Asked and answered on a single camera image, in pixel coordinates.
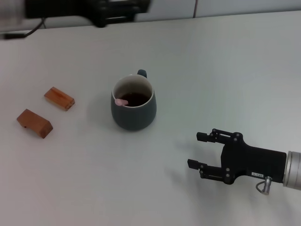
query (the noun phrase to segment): white table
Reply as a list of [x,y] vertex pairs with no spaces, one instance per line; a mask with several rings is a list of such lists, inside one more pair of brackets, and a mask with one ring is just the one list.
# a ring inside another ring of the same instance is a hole
[[[23,226],[297,226],[301,192],[259,179],[199,178],[222,145],[197,132],[241,132],[249,145],[300,151],[301,12],[222,16],[105,29],[40,30],[0,42],[0,219]],[[158,112],[140,132],[111,118],[116,81],[148,72]],[[43,95],[75,98],[63,112]],[[28,108],[54,129],[22,128]]]

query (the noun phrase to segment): orange wooden block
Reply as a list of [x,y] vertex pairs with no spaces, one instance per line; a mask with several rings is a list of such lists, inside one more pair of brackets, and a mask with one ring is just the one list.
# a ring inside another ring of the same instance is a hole
[[41,116],[33,113],[32,111],[26,109],[17,118],[17,121],[24,128],[30,128],[36,132],[41,138],[45,138],[50,131],[53,129],[51,123],[42,118]]
[[59,89],[52,87],[44,97],[49,102],[55,104],[59,108],[68,111],[72,105],[74,105],[75,101],[72,97],[68,96],[67,94],[63,93]]

